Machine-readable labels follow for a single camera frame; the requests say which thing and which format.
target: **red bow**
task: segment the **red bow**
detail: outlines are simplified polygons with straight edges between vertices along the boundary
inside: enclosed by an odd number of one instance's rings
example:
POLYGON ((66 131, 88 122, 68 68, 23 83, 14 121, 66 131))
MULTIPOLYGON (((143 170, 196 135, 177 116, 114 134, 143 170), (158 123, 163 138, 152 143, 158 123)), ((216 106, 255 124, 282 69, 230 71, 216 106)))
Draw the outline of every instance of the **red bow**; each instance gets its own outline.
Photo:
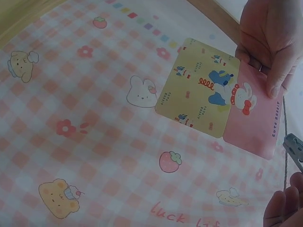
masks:
POLYGON ((244 105, 245 106, 242 110, 242 113, 248 116, 250 114, 251 102, 249 100, 245 100, 244 105))

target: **strawberry print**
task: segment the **strawberry print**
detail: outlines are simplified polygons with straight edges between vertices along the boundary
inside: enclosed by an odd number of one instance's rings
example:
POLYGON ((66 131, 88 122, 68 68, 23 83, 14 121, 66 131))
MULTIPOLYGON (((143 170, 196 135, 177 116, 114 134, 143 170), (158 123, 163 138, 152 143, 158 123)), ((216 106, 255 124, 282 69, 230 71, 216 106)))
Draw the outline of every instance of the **strawberry print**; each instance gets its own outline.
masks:
POLYGON ((103 28, 106 28, 107 26, 107 21, 102 18, 102 17, 96 17, 94 20, 93 20, 93 25, 97 28, 100 28, 100 29, 103 29, 103 28))
POLYGON ((160 168, 165 173, 176 172, 181 164, 181 155, 173 151, 162 153, 159 159, 160 168))

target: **pink card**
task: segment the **pink card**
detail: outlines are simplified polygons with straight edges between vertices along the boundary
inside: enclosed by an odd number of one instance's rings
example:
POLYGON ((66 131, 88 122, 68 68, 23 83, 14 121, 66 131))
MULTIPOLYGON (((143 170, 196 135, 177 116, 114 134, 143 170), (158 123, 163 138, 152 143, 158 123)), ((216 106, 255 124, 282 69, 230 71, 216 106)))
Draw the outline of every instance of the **pink card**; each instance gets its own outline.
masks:
POLYGON ((276 99, 266 94, 266 76, 243 62, 237 84, 231 87, 230 114, 223 139, 270 160, 273 157, 282 111, 283 88, 276 99))

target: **cartoon puppy print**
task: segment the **cartoon puppy print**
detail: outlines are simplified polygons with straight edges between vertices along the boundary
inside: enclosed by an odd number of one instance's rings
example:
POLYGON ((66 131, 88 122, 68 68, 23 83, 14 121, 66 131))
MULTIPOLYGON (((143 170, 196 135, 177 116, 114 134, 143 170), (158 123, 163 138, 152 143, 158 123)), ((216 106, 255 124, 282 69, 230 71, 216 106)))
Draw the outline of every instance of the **cartoon puppy print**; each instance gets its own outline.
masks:
POLYGON ((239 193, 235 188, 230 188, 229 191, 219 191, 216 195, 219 199, 219 203, 225 206, 238 207, 241 205, 249 205, 247 202, 239 198, 239 193))
POLYGON ((142 81, 138 76, 132 76, 131 89, 126 99, 127 101, 138 107, 154 107, 157 103, 157 90, 155 84, 149 79, 142 81))
POLYGON ((187 79, 190 78, 191 73, 184 66, 177 66, 174 71, 176 71, 177 76, 186 77, 187 79))
POLYGON ((38 63, 39 54, 31 51, 29 54, 23 51, 13 51, 8 60, 9 71, 13 77, 19 77, 24 83, 32 78, 34 63, 38 63))
POLYGON ((59 219, 66 218, 80 208, 78 199, 82 192, 75 186, 69 186, 63 179, 41 184, 39 194, 47 208, 59 219))

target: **finger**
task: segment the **finger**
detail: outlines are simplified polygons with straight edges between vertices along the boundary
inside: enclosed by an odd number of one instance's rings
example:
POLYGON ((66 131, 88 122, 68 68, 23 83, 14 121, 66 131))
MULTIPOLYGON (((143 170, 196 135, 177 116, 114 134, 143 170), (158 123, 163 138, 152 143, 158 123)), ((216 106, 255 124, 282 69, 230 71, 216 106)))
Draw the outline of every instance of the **finger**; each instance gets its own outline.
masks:
POLYGON ((245 63, 249 63, 250 61, 250 54, 245 49, 245 47, 242 44, 239 44, 236 49, 235 57, 238 58, 240 61, 243 61, 245 63))
POLYGON ((267 94, 270 98, 278 96, 280 87, 286 76, 294 66, 297 57, 294 57, 291 47, 279 51, 267 77, 267 94))
POLYGON ((270 72, 270 68, 266 67, 265 65, 262 65, 261 72, 263 72, 265 75, 268 75, 270 72))
POLYGON ((296 187, 299 192, 299 207, 303 207, 303 174, 295 173, 290 177, 290 185, 296 187))
POLYGON ((278 227, 282 224, 285 203, 285 193, 282 191, 275 192, 265 209, 263 227, 278 227))
POLYGON ((288 75, 286 76, 284 82, 282 83, 283 88, 286 91, 289 91, 290 83, 294 77, 295 70, 297 69, 297 65, 294 65, 288 75))
POLYGON ((254 67, 256 70, 260 71, 261 67, 262 67, 262 64, 257 60, 255 59, 254 57, 250 57, 250 62, 249 64, 254 67))
POLYGON ((300 209, 291 218, 283 223, 285 227, 301 227, 303 223, 303 209, 300 209))
POLYGON ((299 208, 299 192, 294 186, 290 186, 285 190, 286 204, 283 220, 287 220, 290 216, 298 211, 299 208))

